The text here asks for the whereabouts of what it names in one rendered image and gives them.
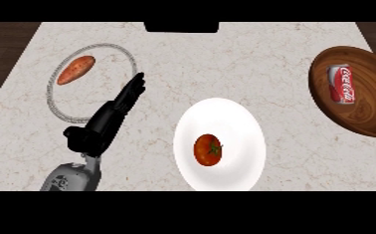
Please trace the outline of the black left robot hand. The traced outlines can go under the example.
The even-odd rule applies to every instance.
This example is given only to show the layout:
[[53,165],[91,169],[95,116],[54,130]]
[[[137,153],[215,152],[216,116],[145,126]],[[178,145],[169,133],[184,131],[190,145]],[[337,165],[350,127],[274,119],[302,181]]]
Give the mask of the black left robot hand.
[[63,131],[67,148],[91,157],[98,157],[112,144],[125,116],[145,90],[144,74],[137,73],[116,98],[107,101],[84,127],[69,126]]

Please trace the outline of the clear glass plate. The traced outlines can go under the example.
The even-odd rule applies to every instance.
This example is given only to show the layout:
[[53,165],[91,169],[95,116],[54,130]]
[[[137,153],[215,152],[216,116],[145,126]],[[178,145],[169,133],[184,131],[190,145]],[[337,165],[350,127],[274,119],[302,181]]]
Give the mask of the clear glass plate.
[[47,83],[47,91],[45,91],[45,100],[47,100],[47,106],[48,109],[53,113],[53,115],[64,122],[69,123],[85,123],[88,122],[89,118],[88,117],[70,117],[67,116],[57,108],[56,103],[54,103],[54,99],[53,99],[53,87],[54,84],[57,82],[57,75],[60,74],[61,69],[64,68],[64,66],[67,65],[69,61],[78,56],[81,55],[85,51],[95,49],[95,48],[112,48],[116,49],[117,51],[122,52],[122,54],[128,57],[129,63],[131,63],[131,68],[132,68],[132,72],[131,72],[131,77],[135,76],[137,72],[138,72],[138,67],[137,67],[137,61],[135,58],[131,54],[131,52],[119,45],[116,44],[110,44],[110,43],[98,43],[98,44],[92,44],[85,46],[84,48],[81,48],[79,50],[76,50],[60,62],[58,66],[54,69],[54,72],[50,76],[48,79],[48,83]]

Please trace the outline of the white bowl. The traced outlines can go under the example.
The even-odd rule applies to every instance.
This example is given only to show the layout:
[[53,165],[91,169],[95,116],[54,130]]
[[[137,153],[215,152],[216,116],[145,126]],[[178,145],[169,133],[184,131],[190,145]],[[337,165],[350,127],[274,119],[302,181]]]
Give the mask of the white bowl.
[[[193,156],[193,144],[203,134],[213,135],[221,145],[213,166],[200,165]],[[250,189],[263,168],[265,142],[258,122],[238,103],[210,98],[187,109],[175,129],[173,155],[194,190]]]

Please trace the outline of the red soda can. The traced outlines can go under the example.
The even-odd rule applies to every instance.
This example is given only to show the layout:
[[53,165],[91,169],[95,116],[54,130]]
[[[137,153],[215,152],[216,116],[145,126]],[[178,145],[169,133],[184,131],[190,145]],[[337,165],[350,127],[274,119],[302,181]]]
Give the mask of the red soda can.
[[347,64],[331,65],[325,69],[330,99],[340,105],[355,103],[355,89],[352,85],[352,68]]

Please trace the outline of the brown wooden plate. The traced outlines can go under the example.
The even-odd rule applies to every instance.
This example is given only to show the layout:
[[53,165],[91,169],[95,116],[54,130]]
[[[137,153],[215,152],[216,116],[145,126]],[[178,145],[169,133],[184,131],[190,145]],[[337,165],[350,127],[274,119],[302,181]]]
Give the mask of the brown wooden plate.
[[[340,105],[330,99],[325,68],[340,64],[352,68],[352,105]],[[308,88],[325,116],[347,130],[376,137],[376,54],[349,46],[322,50],[308,70]]]

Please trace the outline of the orange sweet potato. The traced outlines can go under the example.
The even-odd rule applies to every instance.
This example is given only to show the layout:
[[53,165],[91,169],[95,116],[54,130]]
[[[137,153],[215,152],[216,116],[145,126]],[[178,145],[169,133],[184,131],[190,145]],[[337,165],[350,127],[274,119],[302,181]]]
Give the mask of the orange sweet potato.
[[75,80],[78,80],[88,73],[94,64],[95,58],[92,56],[82,56],[76,58],[58,75],[57,85],[66,85]]

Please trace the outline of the red tomato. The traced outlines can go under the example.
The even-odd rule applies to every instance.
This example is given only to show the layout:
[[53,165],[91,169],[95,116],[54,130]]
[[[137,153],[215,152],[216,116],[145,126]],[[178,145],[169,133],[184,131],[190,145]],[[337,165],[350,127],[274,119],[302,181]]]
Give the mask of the red tomato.
[[197,163],[203,166],[213,166],[221,160],[222,145],[216,137],[206,133],[194,141],[193,156]]

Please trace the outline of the black appliance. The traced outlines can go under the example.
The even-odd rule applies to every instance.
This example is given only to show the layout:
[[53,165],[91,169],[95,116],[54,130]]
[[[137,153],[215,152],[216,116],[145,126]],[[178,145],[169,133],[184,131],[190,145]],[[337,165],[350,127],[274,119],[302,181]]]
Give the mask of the black appliance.
[[145,30],[160,33],[215,33],[216,22],[145,22]]

